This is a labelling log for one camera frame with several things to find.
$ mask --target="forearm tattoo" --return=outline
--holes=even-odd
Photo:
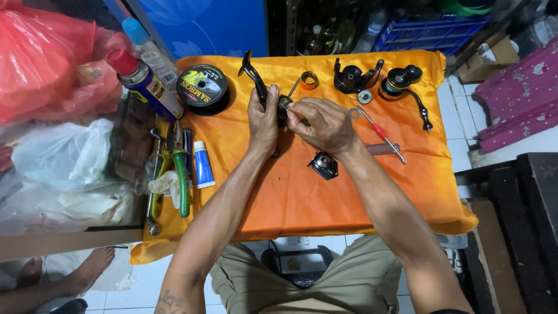
[[[170,294],[170,290],[166,290],[165,295],[159,297],[159,301],[157,301],[155,314],[186,314],[186,311],[182,309],[183,306],[182,298],[177,299]]]

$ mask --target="white bottle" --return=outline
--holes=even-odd
[[[358,39],[357,45],[353,50],[353,54],[369,53],[374,48],[374,44],[378,40],[380,33],[387,23],[387,14],[385,9],[374,11],[368,17],[368,28]]]
[[[176,81],[180,72],[158,47],[145,28],[135,18],[127,18],[122,22],[122,28],[134,44],[134,57],[147,63],[153,73],[161,80],[165,87],[176,94]]]

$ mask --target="red screwdriver handle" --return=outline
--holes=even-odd
[[[376,123],[374,123],[374,124],[372,125],[372,128],[374,129],[374,131],[376,131],[376,134],[378,134],[378,136],[380,136],[380,137],[382,138],[382,140],[385,139],[385,138],[387,137],[387,136],[386,136],[386,133],[385,133],[385,132],[382,130],[382,128],[381,128],[379,125],[377,125]]]

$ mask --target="blue plastic crate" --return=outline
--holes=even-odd
[[[389,22],[372,51],[423,49],[454,55],[490,21],[490,15],[432,22]]]

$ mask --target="khaki pants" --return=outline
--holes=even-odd
[[[401,264],[379,236],[367,235],[347,246],[306,290],[273,274],[239,243],[225,248],[209,274],[229,314],[256,314],[271,305],[309,298],[355,314],[383,314],[391,306],[397,311]]]

